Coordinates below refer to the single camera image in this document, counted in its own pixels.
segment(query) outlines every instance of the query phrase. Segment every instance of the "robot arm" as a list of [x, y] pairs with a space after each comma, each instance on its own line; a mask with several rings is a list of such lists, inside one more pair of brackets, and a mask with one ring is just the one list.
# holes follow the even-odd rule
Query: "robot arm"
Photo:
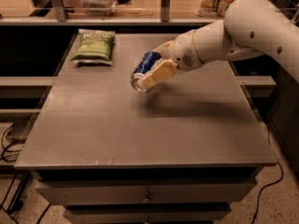
[[189, 71], [215, 60], [237, 61], [262, 54], [275, 59], [299, 82], [299, 28], [268, 0], [235, 0], [224, 21], [190, 30], [152, 52], [160, 56], [147, 61], [149, 71], [133, 73], [131, 82], [138, 91], [150, 91], [177, 69]]

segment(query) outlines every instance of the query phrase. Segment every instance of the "can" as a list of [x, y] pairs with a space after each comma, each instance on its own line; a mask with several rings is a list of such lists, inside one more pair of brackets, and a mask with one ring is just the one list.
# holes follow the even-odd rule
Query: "can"
[[138, 65], [138, 67], [135, 69], [135, 71], [131, 75], [131, 85], [133, 88], [140, 92], [149, 92], [152, 90], [151, 88], [147, 88], [143, 85], [140, 78], [142, 78], [151, 68], [152, 66], [161, 59], [161, 55], [158, 52], [150, 51], [145, 53], [141, 63]]

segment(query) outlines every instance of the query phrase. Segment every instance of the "cable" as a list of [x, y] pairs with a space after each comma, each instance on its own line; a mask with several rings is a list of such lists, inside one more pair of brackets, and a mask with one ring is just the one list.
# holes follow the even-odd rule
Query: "cable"
[[3, 133], [2, 133], [2, 136], [1, 136], [1, 146], [2, 146], [2, 149], [3, 149], [3, 151], [2, 151], [2, 153], [1, 153], [1, 157], [0, 157], [0, 160], [3, 160], [3, 161], [5, 161], [5, 162], [14, 162], [14, 161], [16, 161], [17, 159], [18, 159], [18, 157], [19, 157], [19, 152], [21, 152], [21, 149], [17, 149], [17, 150], [9, 150], [9, 148], [10, 147], [13, 147], [13, 146], [16, 146], [16, 145], [18, 145], [18, 142], [13, 142], [13, 143], [10, 143], [8, 146], [6, 146], [5, 147], [5, 145], [4, 145], [4, 137], [5, 137], [5, 135], [13, 128], [13, 127], [15, 127], [18, 123], [20, 123], [20, 122], [22, 122], [23, 120], [25, 120], [25, 119], [28, 119], [28, 118], [30, 118], [30, 117], [32, 117], [32, 115], [30, 115], [30, 116], [27, 116], [27, 117], [25, 117], [25, 118], [23, 118], [23, 119], [20, 119], [19, 121], [17, 121], [17, 122], [14, 122], [14, 123], [12, 123]]
[[11, 182], [10, 182], [10, 185], [9, 185], [9, 187], [8, 187], [8, 190], [7, 190], [7, 193], [6, 193], [6, 195], [5, 195], [5, 197], [4, 197], [4, 199], [3, 199], [3, 201], [1, 202], [1, 205], [0, 205], [0, 211], [1, 210], [3, 210], [16, 224], [19, 224], [19, 222], [13, 217], [13, 216], [11, 216], [8, 212], [7, 212], [7, 210], [4, 208], [4, 203], [6, 202], [6, 200], [7, 200], [7, 196], [8, 196], [8, 194], [9, 194], [9, 192], [10, 192], [10, 190], [11, 190], [11, 188], [12, 188], [12, 185], [13, 185], [13, 183], [15, 182], [15, 180], [16, 180], [16, 178], [17, 178], [17, 175], [18, 174], [15, 174], [14, 176], [13, 176], [13, 178], [12, 178], [12, 180], [11, 180]]
[[[269, 125], [267, 124], [266, 121], [265, 121], [264, 123], [265, 123], [265, 125], [267, 126], [267, 130], [268, 130], [268, 144], [271, 146], [271, 142], [270, 142], [270, 128], [269, 128]], [[267, 184], [267, 185], [265, 185], [265, 186], [263, 186], [263, 187], [261, 188], [261, 190], [260, 190], [260, 192], [259, 192], [259, 194], [258, 194], [257, 205], [256, 205], [256, 211], [255, 211], [255, 213], [254, 213], [254, 215], [253, 215], [253, 220], [252, 220], [251, 224], [254, 224], [254, 222], [255, 222], [255, 220], [256, 220], [256, 217], [257, 217], [258, 214], [259, 214], [260, 198], [261, 198], [262, 192], [263, 192], [266, 188], [268, 188], [268, 187], [270, 187], [270, 186], [273, 186], [273, 185], [276, 185], [277, 183], [279, 183], [279, 182], [283, 179], [283, 176], [284, 176], [284, 174], [283, 174], [283, 169], [282, 169], [282, 166], [281, 166], [279, 160], [278, 160], [278, 166], [279, 166], [279, 168], [280, 168], [281, 176], [280, 176], [280, 178], [279, 178], [277, 181], [275, 181], [275, 182], [273, 182], [273, 183], [269, 183], [269, 184]]]
[[3, 210], [16, 224], [19, 224], [19, 222], [12, 215], [10, 215], [3, 206], [1, 207], [1, 210]]
[[36, 224], [39, 224], [39, 222], [41, 221], [41, 219], [45, 216], [45, 214], [47, 213], [47, 211], [50, 208], [50, 204], [47, 205], [46, 209], [44, 210], [44, 212], [41, 214], [41, 216], [39, 217], [38, 221]]
[[[18, 159], [18, 157], [19, 157], [19, 154], [20, 154], [20, 152], [21, 152], [21, 149], [17, 149], [17, 150], [13, 150], [13, 151], [8, 150], [8, 149], [11, 148], [11, 147], [13, 147], [13, 146], [16, 146], [16, 145], [18, 145], [18, 143], [17, 143], [17, 142], [14, 142], [14, 143], [11, 143], [11, 144], [9, 144], [8, 146], [6, 146], [6, 147], [3, 149], [2, 153], [1, 153], [1, 158], [0, 158], [0, 160], [3, 160], [3, 161], [5, 161], [5, 162], [15, 162], [15, 161]], [[11, 152], [11, 153], [13, 153], [13, 154], [10, 154], [10, 155], [5, 156], [6, 152]]]

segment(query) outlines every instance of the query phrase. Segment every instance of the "floor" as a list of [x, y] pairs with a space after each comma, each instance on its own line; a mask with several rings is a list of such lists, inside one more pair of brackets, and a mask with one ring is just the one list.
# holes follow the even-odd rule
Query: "floor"
[[[0, 132], [9, 125], [9, 123], [0, 123]], [[267, 127], [261, 122], [264, 135], [268, 136]], [[259, 212], [255, 223], [279, 223], [291, 224], [299, 223], [299, 179], [295, 176], [288, 159], [282, 152], [278, 144], [276, 136], [270, 131], [269, 141], [271, 148], [278, 157], [283, 169], [283, 179], [265, 189], [261, 195]], [[12, 175], [0, 175], [0, 200], [4, 199], [5, 193], [10, 185]], [[280, 168], [278, 165], [273, 167], [264, 167], [257, 175], [258, 185], [245, 197], [240, 203], [231, 203], [232, 212], [224, 219], [215, 221], [215, 224], [247, 224], [251, 223], [257, 207], [258, 193], [261, 188], [267, 184], [276, 182], [281, 177]], [[17, 179], [11, 193], [18, 185], [20, 180]], [[20, 211], [15, 211], [12, 216], [19, 224], [34, 224], [48, 205], [48, 202], [43, 199], [35, 191], [36, 180], [31, 178], [25, 192], [21, 197], [23, 206]], [[11, 195], [8, 196], [4, 207], [7, 208]], [[40, 223], [48, 224], [67, 224], [69, 223], [63, 217], [64, 209], [61, 206], [51, 206]], [[0, 211], [1, 224], [14, 224], [15, 222], [8, 215]]]

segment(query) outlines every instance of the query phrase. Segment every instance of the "table top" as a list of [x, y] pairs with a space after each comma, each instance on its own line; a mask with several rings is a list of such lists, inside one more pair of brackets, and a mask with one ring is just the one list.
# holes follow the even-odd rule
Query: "table top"
[[142, 55], [172, 34], [117, 34], [113, 64], [64, 66], [18, 169], [253, 166], [276, 163], [227, 62], [178, 74], [149, 93], [130, 85]]

